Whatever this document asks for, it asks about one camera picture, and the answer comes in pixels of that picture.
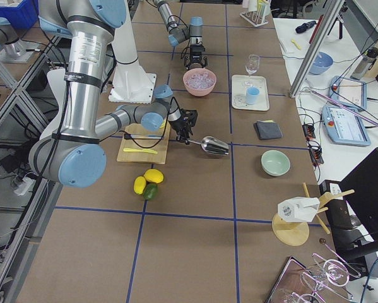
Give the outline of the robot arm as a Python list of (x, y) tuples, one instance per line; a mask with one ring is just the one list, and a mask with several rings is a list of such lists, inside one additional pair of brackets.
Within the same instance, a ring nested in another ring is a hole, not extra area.
[(91, 186), (107, 163), (101, 140), (132, 123), (155, 131), (168, 121), (188, 142), (192, 124), (166, 85), (155, 89), (151, 104), (122, 105), (97, 117), (107, 47), (129, 17), (127, 2), (40, 1), (38, 17), (43, 31), (69, 38), (71, 49), (59, 124), (47, 128), (29, 154), (36, 174), (69, 187)]
[(196, 66), (207, 67), (208, 58), (204, 55), (206, 49), (203, 44), (203, 19), (200, 16), (193, 16), (187, 24), (181, 17), (172, 13), (167, 1), (153, 1), (153, 5), (157, 8), (168, 31), (170, 45), (177, 47), (187, 42), (180, 54), (185, 68), (190, 70)]

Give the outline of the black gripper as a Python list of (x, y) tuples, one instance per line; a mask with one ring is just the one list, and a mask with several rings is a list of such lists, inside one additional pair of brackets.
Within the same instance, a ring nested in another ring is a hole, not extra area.
[(197, 110), (180, 109), (180, 117), (171, 122), (172, 129), (177, 133), (176, 140), (183, 141), (185, 145), (189, 145), (190, 135), (192, 135), (192, 127), (195, 126), (198, 112)]
[(184, 67), (186, 69), (191, 68), (191, 60), (202, 60), (201, 67), (206, 68), (208, 66), (208, 58), (203, 57), (205, 47), (202, 44), (192, 44), (189, 47), (189, 56), (184, 57)]

